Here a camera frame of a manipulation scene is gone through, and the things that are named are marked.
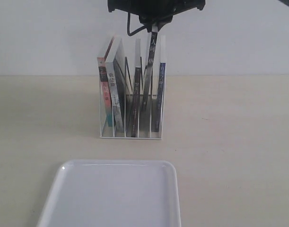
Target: white wall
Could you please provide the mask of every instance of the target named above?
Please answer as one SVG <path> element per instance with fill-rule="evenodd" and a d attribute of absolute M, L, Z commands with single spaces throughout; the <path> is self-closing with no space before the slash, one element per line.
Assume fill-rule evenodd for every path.
<path fill-rule="evenodd" d="M 124 36 L 132 60 L 126 18 L 107 0 L 0 0 L 0 75 L 97 74 L 108 33 Z M 170 75 L 289 74 L 289 8 L 277 0 L 207 0 L 161 33 Z"/>

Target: beige tabletop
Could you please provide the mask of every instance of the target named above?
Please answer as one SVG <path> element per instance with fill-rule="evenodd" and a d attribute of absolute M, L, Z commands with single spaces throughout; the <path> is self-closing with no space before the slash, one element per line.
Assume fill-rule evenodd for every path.
<path fill-rule="evenodd" d="M 289 76 L 168 77 L 163 140 L 99 138 L 98 77 L 0 77 L 0 227 L 34 227 L 70 159 L 177 170 L 183 227 L 289 227 Z"/>

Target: book holder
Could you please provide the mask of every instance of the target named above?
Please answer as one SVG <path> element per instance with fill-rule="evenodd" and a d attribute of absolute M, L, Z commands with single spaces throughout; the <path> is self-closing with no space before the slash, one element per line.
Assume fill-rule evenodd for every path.
<path fill-rule="evenodd" d="M 99 83 L 99 91 L 100 91 L 100 138 L 103 139 L 138 139 L 138 140 L 161 140 L 162 139 L 162 131 L 163 131 L 163 119 L 164 119 L 164 93 L 165 93 L 165 82 L 166 76 L 164 75 L 164 89 L 162 90 L 162 102 L 160 106 L 161 114 L 160 114 L 160 122 L 159 129 L 156 130 L 154 123 L 156 122 L 156 113 L 157 113 L 157 96 L 158 96 L 158 77 L 154 77 L 154 72 L 151 75 L 150 82 L 150 92 L 148 97 L 148 102 L 145 110 L 141 109 L 140 105 L 140 114 L 138 116 L 138 130 L 136 133 L 136 137 L 131 136 L 131 99 L 132 94 L 127 94 L 126 88 L 127 83 L 132 87 L 132 80 L 130 74 L 130 68 L 128 64 L 128 58 L 125 57 L 125 69 L 124 69 L 124 79 L 125 79 L 125 109 L 124 109 L 124 131 L 117 131 L 114 120 L 114 111 L 112 107 L 112 125 L 109 126 L 107 123 L 107 117 L 105 113 L 105 104 L 103 97 L 103 90 Z M 140 92 L 140 103 L 142 103 L 143 98 L 143 75 L 145 75 L 145 71 L 143 72 L 142 68 L 142 58 L 141 58 L 141 92 Z"/>

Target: plastic tray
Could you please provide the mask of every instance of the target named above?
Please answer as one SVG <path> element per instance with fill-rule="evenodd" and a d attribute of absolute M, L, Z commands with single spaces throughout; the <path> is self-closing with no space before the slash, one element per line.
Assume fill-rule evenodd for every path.
<path fill-rule="evenodd" d="M 72 160 L 37 227 L 180 227 L 176 171 L 166 161 Z"/>

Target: wire book rack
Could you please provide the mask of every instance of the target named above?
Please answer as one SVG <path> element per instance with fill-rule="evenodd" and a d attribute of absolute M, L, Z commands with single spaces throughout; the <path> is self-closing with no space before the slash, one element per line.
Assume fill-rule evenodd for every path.
<path fill-rule="evenodd" d="M 139 114 L 138 114 L 138 128 L 136 136 L 132 137 L 132 122 L 131 122 L 131 115 L 132 115 L 132 93 L 127 94 L 127 87 L 132 87 L 132 78 L 128 63 L 128 58 L 125 56 L 124 59 L 124 90 L 125 90 L 125 97 L 124 97 L 124 112 L 123 112 L 123 131 L 118 131 L 115 125 L 114 119 L 114 110 L 112 106 L 112 124 L 109 126 L 107 122 L 107 116 L 105 113 L 105 103 L 103 97 L 103 90 L 99 83 L 99 91 L 100 91 L 100 102 L 99 102 L 99 111 L 100 111 L 100 138 L 102 139 L 131 139 L 131 140 L 161 140 L 163 135 L 163 119 L 164 119 L 164 98 L 165 98 L 165 83 L 166 83 L 166 73 L 164 72 L 164 79 L 163 89 L 160 91 L 158 88 L 159 86 L 159 77 L 161 74 L 161 66 L 155 64 L 154 70 L 157 68 L 158 73 L 152 72 L 151 80 L 150 80 L 150 88 L 149 88 L 149 96 L 147 100 L 147 105 L 145 109 L 141 108 L 141 103 L 143 99 L 143 87 L 144 87 L 144 78 L 147 67 L 142 67 L 142 57 L 141 59 L 141 78 L 140 78 L 140 105 L 139 105 Z"/>

